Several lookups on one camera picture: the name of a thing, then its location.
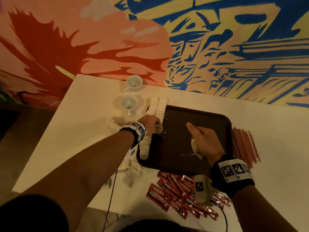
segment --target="forearm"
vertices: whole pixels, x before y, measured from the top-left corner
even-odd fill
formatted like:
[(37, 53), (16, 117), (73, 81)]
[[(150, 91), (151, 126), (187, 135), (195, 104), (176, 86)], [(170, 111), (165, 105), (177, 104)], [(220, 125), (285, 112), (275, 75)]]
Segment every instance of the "forearm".
[(252, 185), (238, 191), (232, 201), (243, 232), (296, 231)]
[(75, 231), (83, 211), (121, 164), (134, 142), (131, 132), (121, 131), (82, 150), (23, 194), (53, 199)]

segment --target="person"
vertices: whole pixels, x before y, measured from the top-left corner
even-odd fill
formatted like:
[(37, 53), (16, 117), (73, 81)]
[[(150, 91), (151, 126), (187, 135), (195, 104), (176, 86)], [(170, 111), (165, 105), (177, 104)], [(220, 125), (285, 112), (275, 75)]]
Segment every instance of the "person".
[[(156, 116), (146, 115), (138, 120), (146, 128), (147, 135), (161, 125)], [(196, 145), (208, 159), (214, 170), (220, 160), (225, 160), (225, 152), (214, 130), (195, 127), (187, 123), (187, 128)], [(75, 231), (83, 211), (100, 188), (117, 170), (128, 149), (136, 142), (136, 136), (128, 128), (121, 129), (77, 153), (61, 164), (38, 183), (17, 198), (0, 207), (2, 230), (10, 231)], [(221, 188), (232, 198), (232, 202), (244, 232), (247, 231), (296, 231), (278, 211), (255, 188), (251, 179), (247, 182), (229, 185), (221, 183)], [(174, 226), (179, 231), (184, 228), (165, 220), (141, 220), (122, 231), (151, 230), (162, 224)]]

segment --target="wristband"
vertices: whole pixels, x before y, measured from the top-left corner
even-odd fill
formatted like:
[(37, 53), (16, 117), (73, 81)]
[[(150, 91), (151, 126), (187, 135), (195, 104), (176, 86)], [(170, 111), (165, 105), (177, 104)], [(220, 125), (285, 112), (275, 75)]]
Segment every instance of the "wristband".
[(119, 132), (122, 130), (129, 131), (134, 135), (134, 143), (130, 149), (135, 147), (141, 140), (143, 140), (147, 133), (146, 127), (141, 122), (137, 121), (126, 123), (121, 127)]
[(241, 189), (254, 185), (253, 176), (246, 164), (232, 156), (223, 155), (210, 169), (211, 185), (226, 193), (230, 199)]

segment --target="cable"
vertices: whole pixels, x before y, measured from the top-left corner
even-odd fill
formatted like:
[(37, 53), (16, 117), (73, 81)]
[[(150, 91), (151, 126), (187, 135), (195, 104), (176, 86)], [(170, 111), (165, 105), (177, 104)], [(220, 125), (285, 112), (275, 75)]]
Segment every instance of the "cable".
[(106, 226), (106, 222), (107, 222), (107, 217), (108, 217), (108, 212), (109, 212), (109, 207), (111, 206), (111, 202), (112, 202), (112, 197), (113, 197), (113, 192), (114, 192), (114, 186), (115, 186), (115, 182), (116, 182), (117, 172), (118, 172), (118, 170), (116, 170), (116, 174), (115, 174), (115, 179), (114, 179), (114, 184), (113, 184), (113, 188), (112, 188), (111, 199), (109, 200), (109, 205), (108, 205), (108, 209), (107, 209), (107, 214), (106, 214), (106, 219), (105, 219), (103, 231), (105, 230), (105, 226)]
[(225, 218), (225, 224), (226, 224), (226, 232), (227, 232), (227, 218), (226, 218), (226, 215), (225, 215), (225, 213), (224, 213), (224, 211), (223, 211), (223, 209), (215, 202), (215, 201), (213, 201), (213, 200), (211, 200), (211, 202), (212, 203), (214, 203), (215, 205), (217, 205), (218, 206), (218, 208), (220, 208), (221, 209), (221, 211), (222, 211), (222, 213), (223, 213), (223, 215), (224, 215), (224, 218)]

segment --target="wall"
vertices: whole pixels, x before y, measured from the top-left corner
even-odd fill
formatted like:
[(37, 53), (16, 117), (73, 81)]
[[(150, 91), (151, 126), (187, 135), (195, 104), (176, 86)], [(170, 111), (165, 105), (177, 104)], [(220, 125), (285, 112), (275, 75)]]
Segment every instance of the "wall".
[(76, 74), (309, 108), (309, 0), (0, 0), (0, 99)]

